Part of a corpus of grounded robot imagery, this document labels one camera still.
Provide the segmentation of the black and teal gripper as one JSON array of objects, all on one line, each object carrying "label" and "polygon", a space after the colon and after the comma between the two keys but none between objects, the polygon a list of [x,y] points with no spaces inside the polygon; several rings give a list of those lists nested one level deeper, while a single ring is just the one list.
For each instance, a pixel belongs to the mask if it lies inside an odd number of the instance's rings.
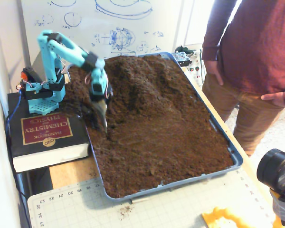
[{"label": "black and teal gripper", "polygon": [[105,132],[107,132],[106,111],[109,109],[109,105],[113,98],[112,86],[110,83],[107,83],[107,85],[106,91],[98,82],[92,82],[91,87],[89,88],[90,100],[94,102],[94,108],[96,109]]}]

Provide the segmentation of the person's left hand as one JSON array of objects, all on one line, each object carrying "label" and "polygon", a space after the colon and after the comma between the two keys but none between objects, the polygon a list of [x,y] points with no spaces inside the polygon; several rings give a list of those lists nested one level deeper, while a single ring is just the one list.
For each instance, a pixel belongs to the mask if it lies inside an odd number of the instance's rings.
[{"label": "person's left hand", "polygon": [[271,100],[274,105],[279,106],[279,107],[285,107],[283,95],[284,95],[284,92],[270,93],[270,94],[262,95],[261,99]]}]

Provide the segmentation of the person's right hand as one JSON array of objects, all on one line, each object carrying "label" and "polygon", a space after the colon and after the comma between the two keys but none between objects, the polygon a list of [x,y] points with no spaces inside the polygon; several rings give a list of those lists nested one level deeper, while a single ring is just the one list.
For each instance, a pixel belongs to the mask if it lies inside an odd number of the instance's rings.
[{"label": "person's right hand", "polygon": [[223,76],[219,69],[219,62],[216,60],[204,60],[207,75],[205,77],[205,82],[210,85],[216,79],[217,84],[220,86],[224,85]]}]

